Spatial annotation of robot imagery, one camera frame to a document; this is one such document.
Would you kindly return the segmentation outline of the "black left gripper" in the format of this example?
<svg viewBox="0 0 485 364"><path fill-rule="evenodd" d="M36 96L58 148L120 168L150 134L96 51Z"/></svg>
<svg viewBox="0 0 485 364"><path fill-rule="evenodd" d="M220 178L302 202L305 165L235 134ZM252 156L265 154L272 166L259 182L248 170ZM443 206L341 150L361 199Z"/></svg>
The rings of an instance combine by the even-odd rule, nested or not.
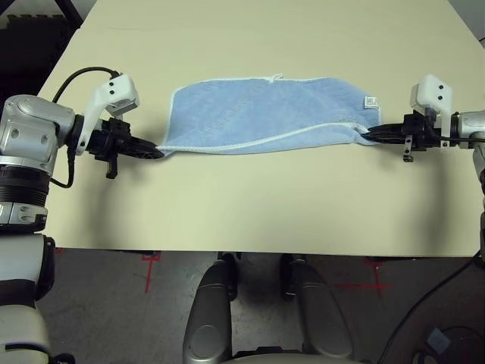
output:
<svg viewBox="0 0 485 364"><path fill-rule="evenodd" d="M148 140L131 137L130 124L116 118L101 120L99 129L94 129L86 151L95 160L106 162L107 179L115 179L118 173L117 157L127 144L127 155L138 159L160 159L164 157L158 147Z"/></svg>

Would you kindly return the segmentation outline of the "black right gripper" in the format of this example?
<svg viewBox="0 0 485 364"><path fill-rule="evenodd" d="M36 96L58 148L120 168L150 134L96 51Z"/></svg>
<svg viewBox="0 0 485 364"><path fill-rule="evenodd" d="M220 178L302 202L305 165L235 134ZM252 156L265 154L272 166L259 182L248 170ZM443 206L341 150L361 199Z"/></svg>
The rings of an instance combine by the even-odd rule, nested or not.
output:
<svg viewBox="0 0 485 364"><path fill-rule="evenodd" d="M412 151L423 152L441 146L440 130L435 129L435 111L418 111L404 116L403 124L381 124L368 129L367 140L380 144L404 144L402 160L413 162Z"/></svg>

